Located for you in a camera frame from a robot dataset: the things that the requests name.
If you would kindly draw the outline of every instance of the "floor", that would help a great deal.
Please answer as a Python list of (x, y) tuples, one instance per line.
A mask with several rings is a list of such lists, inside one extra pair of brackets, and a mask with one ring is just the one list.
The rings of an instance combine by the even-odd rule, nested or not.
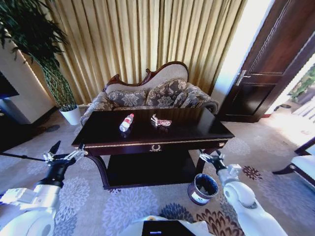
[[(285, 167), (302, 142), (300, 136), (284, 128), (283, 121), (288, 119), (285, 113), (279, 110), (258, 123), (225, 123), (235, 138), (222, 149), (226, 157), (224, 162), (243, 167), (240, 180), (253, 189), (260, 204), (289, 236), (314, 235), (315, 192), (296, 174), (275, 176), (271, 173)], [(42, 158), (58, 140), (62, 141), (59, 153), (70, 152), (80, 126), (69, 125), (59, 112), (55, 112), (42, 125), (42, 130), (45, 132), (7, 152)], [(310, 132), (309, 127), (303, 130)], [(196, 164), (198, 152), (192, 150), (190, 155)], [(103, 158), (108, 163), (109, 157)], [(0, 193), (8, 188), (33, 188), (46, 171), (43, 162), (1, 156)], [(206, 163), (204, 173), (219, 183), (210, 164)], [(69, 167), (65, 175), (54, 235), (114, 236), (132, 221), (147, 215), (189, 222), (205, 220), (209, 231), (215, 235), (243, 235), (221, 187), (205, 206), (197, 206), (189, 199), (187, 187), (188, 184), (177, 184), (105, 191), (94, 163), (87, 158), (81, 159)], [(18, 214), (21, 212), (16, 206), (0, 205), (0, 228)]]
[(305, 117), (292, 114), (301, 105), (290, 100), (285, 104), (290, 105), (291, 108), (279, 107), (269, 118), (263, 118), (260, 122), (273, 128), (288, 141), (300, 147), (315, 136), (315, 123)]

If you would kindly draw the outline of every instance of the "white flower pot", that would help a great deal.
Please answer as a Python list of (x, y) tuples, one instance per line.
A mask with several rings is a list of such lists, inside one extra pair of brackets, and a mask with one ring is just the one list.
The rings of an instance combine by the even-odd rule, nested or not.
[(78, 107), (68, 112), (60, 112), (71, 125), (77, 125), (80, 123), (81, 114)]

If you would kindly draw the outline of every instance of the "gold curtain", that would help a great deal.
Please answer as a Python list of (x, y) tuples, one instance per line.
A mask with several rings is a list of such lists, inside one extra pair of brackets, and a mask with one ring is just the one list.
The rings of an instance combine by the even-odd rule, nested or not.
[(55, 0), (46, 3), (67, 34), (58, 56), (78, 104), (115, 74), (138, 83), (145, 69), (179, 60), (189, 81), (211, 92), (246, 0)]

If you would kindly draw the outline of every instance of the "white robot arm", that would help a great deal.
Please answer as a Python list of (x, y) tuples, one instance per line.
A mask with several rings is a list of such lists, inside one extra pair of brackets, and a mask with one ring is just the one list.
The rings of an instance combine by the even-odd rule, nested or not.
[(55, 215), (59, 209), (59, 192), (63, 187), (64, 174), (70, 165), (84, 156), (84, 147), (69, 155), (49, 152), (44, 158), (50, 166), (47, 176), (39, 181), (34, 190), (8, 189), (1, 202), (19, 206), (27, 212), (11, 220), (0, 236), (52, 236)]
[(238, 222), (246, 236), (286, 236), (287, 234), (276, 221), (267, 213), (257, 201), (254, 192), (238, 179), (242, 169), (238, 164), (223, 164), (224, 155), (209, 155), (203, 151), (200, 157), (212, 163), (223, 185), (223, 192), (227, 201), (236, 211)]

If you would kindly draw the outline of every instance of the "small bucket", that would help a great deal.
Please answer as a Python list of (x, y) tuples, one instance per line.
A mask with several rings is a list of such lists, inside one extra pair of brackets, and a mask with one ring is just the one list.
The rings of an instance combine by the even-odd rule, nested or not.
[(188, 185), (188, 196), (197, 205), (206, 205), (218, 192), (216, 181), (206, 174), (197, 174)]

